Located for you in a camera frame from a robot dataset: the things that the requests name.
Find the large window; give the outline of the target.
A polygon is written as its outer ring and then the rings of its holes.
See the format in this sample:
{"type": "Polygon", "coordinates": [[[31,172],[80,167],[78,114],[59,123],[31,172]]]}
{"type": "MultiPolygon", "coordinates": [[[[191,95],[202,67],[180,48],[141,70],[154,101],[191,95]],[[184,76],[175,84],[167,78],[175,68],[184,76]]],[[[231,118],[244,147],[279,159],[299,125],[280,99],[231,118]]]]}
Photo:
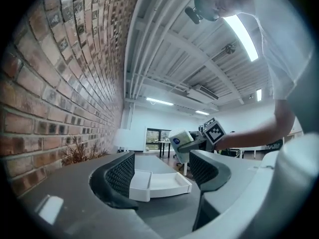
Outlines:
{"type": "Polygon", "coordinates": [[[168,139],[169,132],[169,130],[147,128],[146,150],[159,150],[159,142],[168,139]]]}

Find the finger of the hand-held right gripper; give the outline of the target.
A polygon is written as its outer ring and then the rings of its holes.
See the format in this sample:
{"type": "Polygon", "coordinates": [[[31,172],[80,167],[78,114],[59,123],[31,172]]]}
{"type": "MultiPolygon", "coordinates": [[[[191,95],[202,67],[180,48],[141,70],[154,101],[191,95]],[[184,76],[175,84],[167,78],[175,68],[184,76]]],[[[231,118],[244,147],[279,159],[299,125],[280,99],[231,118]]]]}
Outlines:
{"type": "Polygon", "coordinates": [[[189,153],[191,150],[198,150],[199,146],[201,145],[200,140],[195,140],[192,142],[189,142],[187,144],[184,144],[178,148],[179,153],[189,153]]]}

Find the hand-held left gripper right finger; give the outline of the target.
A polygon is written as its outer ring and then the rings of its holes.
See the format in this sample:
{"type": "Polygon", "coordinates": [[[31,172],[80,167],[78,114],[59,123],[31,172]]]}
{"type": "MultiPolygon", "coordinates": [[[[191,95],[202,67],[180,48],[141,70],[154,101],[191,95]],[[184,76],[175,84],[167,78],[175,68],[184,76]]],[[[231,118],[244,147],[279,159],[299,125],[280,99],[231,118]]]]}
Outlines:
{"type": "Polygon", "coordinates": [[[273,152],[266,154],[262,160],[252,160],[192,150],[189,159],[190,170],[200,189],[193,231],[229,209],[258,172],[275,167],[273,152]]]}

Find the white box drawer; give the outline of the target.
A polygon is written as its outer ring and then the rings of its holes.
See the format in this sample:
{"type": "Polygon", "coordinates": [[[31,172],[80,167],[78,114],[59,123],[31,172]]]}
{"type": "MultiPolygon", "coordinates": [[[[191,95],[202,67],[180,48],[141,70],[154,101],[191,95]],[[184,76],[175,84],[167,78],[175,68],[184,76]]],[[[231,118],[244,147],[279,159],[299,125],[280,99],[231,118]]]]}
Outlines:
{"type": "Polygon", "coordinates": [[[150,197],[163,198],[190,193],[192,183],[180,173],[152,174],[150,197]]]}

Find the person in white shirt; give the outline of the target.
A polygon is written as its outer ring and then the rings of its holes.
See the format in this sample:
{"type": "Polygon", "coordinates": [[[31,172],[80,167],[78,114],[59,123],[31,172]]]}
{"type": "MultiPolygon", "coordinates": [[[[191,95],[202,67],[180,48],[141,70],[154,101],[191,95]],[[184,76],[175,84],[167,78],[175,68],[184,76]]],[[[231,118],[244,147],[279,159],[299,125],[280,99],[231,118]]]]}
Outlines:
{"type": "Polygon", "coordinates": [[[306,25],[288,0],[253,0],[273,98],[285,100],[314,54],[306,25]]]}

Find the white storage box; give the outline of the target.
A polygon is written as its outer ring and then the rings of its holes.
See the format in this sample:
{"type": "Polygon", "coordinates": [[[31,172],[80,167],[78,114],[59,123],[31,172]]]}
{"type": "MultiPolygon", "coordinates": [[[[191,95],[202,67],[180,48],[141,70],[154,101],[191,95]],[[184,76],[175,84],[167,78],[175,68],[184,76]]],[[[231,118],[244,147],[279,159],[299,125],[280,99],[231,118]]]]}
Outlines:
{"type": "Polygon", "coordinates": [[[135,155],[135,174],[130,183],[129,198],[138,202],[149,202],[152,175],[167,173],[174,173],[174,170],[158,157],[135,155]]]}

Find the brown potted plant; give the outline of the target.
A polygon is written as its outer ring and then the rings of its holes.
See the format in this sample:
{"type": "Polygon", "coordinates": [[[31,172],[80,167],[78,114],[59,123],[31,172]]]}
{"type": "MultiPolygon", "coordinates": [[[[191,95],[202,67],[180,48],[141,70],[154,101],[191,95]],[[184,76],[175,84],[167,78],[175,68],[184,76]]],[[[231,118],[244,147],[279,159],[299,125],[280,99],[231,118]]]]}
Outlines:
{"type": "Polygon", "coordinates": [[[67,144],[66,148],[62,150],[61,165],[82,163],[107,155],[110,153],[106,149],[102,149],[97,141],[89,146],[87,142],[83,143],[78,137],[73,137],[72,144],[67,144]]]}

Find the ceiling air conditioner unit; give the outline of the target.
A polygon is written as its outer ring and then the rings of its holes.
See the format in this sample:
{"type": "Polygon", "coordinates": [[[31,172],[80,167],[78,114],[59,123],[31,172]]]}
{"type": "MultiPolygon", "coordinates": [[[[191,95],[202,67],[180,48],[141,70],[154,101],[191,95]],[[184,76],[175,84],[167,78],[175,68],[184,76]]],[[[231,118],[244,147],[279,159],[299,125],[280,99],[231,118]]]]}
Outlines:
{"type": "Polygon", "coordinates": [[[211,103],[219,99],[217,95],[215,95],[212,91],[210,91],[202,85],[195,85],[186,92],[187,97],[195,99],[205,104],[211,103]]]}

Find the white packet with blue logo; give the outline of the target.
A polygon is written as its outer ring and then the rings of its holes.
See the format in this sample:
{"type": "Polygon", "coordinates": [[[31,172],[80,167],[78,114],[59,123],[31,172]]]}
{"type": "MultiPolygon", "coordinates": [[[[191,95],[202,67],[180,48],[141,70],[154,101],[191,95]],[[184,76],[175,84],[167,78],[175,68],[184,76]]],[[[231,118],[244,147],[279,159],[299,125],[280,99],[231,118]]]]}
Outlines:
{"type": "Polygon", "coordinates": [[[178,150],[178,148],[193,141],[191,134],[185,129],[175,129],[169,132],[168,138],[177,158],[179,159],[179,162],[189,162],[188,152],[182,153],[178,150]]]}

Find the light table with black legs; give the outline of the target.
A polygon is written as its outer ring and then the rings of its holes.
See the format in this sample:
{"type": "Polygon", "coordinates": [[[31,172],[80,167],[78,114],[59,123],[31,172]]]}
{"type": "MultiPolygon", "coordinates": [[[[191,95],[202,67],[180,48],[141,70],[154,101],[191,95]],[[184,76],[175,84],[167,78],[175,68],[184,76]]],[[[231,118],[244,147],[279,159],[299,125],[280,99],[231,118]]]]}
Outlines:
{"type": "Polygon", "coordinates": [[[170,158],[170,148],[171,148],[171,143],[169,141],[159,141],[159,157],[164,158],[164,153],[165,153],[165,146],[168,146],[167,149],[167,158],[170,158]]]}

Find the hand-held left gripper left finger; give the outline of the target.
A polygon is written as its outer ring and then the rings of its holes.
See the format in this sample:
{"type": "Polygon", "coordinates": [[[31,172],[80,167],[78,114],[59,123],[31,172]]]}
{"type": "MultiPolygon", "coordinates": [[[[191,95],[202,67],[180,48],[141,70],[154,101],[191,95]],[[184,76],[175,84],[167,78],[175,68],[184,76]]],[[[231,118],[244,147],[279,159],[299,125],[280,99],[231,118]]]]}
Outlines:
{"type": "Polygon", "coordinates": [[[135,154],[60,168],[25,193],[23,206],[54,239],[161,239],[129,199],[135,154]]]}

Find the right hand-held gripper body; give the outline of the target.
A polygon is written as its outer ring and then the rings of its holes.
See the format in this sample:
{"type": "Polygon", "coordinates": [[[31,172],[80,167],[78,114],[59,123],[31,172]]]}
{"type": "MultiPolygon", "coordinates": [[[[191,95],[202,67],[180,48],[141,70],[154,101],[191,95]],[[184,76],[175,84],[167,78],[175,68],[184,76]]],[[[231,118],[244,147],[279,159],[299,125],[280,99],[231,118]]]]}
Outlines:
{"type": "Polygon", "coordinates": [[[193,140],[198,142],[198,149],[208,152],[214,152],[216,143],[226,135],[216,118],[211,118],[200,125],[197,131],[189,133],[193,140]]]}

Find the person's right forearm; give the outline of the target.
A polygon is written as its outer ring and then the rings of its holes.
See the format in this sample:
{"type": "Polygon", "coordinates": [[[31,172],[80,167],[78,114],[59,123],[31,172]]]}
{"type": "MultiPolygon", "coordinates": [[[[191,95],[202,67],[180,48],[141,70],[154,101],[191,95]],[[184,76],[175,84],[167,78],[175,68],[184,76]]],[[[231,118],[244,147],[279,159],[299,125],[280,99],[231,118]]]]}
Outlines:
{"type": "Polygon", "coordinates": [[[287,100],[275,100],[272,117],[256,128],[233,132],[215,145],[215,150],[256,147],[273,143],[290,134],[296,115],[287,100]]]}

